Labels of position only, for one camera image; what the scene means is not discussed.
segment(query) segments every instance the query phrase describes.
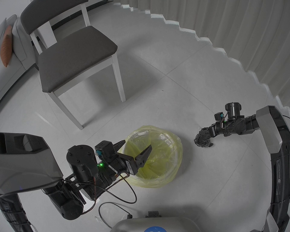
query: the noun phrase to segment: baseboard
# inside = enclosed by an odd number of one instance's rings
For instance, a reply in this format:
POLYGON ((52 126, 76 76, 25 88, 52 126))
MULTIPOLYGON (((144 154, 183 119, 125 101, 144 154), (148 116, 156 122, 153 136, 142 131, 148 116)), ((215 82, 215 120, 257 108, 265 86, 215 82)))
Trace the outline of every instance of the baseboard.
MULTIPOLYGON (((102 5, 106 4, 106 3, 108 3, 108 0, 103 0, 103 1, 97 2, 95 4, 92 4, 92 5, 87 7, 87 11, 95 9, 95 8, 97 8, 99 6, 102 6, 102 5)), ((72 15, 70 15, 70 16, 64 18, 63 20, 57 22, 56 24, 52 25, 51 29, 55 30, 55 29, 59 28, 60 26, 64 25, 65 23, 69 22, 70 20, 72 20, 72 19, 74 19, 74 18, 76 18, 76 17, 78 17, 80 15, 82 15, 81 10, 73 13, 72 15)))

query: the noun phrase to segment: blue circular logo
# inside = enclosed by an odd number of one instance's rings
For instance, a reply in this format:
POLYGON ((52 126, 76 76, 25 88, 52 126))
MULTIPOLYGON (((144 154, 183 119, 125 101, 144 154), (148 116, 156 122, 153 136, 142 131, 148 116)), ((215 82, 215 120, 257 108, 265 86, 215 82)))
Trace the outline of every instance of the blue circular logo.
POLYGON ((144 232, 166 232, 166 230, 159 226, 152 226, 146 229, 144 232))

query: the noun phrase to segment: robotic arm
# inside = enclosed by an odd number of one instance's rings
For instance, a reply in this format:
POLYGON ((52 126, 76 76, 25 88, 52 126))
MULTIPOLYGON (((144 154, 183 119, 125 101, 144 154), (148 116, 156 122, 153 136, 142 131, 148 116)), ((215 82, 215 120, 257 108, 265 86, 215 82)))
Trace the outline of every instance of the robotic arm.
POLYGON ((94 201, 122 173, 135 175, 143 167, 151 145, 135 159, 117 151, 125 144, 102 141, 95 151, 87 145, 73 146, 66 159, 72 174, 63 174, 42 137, 29 134, 0 133, 0 209, 15 231, 33 232, 18 194, 42 189, 60 214, 74 220, 83 213, 86 201, 94 201), (96 155, 101 162, 97 163, 96 155))
POLYGON ((216 122, 203 128, 195 138, 200 147, 211 147, 211 138, 223 134, 251 134, 261 130, 267 149, 271 155, 272 164, 272 197, 267 212, 264 232, 284 232, 289 221, 287 214, 290 197, 289 153, 290 131, 283 115, 275 106, 266 106, 255 115, 244 117, 240 115, 241 105, 232 102, 225 105, 223 112, 215 114, 216 122))

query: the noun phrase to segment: curtain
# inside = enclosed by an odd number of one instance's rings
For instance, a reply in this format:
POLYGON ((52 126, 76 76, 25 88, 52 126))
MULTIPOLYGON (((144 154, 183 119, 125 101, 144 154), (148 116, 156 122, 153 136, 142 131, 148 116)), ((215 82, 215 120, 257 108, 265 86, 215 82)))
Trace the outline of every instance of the curtain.
POLYGON ((290 106, 289 0, 114 0, 208 37, 290 106))

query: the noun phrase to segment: chair backrest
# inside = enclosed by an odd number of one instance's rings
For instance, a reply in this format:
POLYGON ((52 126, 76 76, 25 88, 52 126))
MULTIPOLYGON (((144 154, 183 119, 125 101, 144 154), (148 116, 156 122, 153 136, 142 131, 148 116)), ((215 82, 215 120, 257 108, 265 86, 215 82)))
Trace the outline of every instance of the chair backrest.
POLYGON ((59 14, 88 0, 33 0, 22 12, 20 19, 27 34, 59 14))

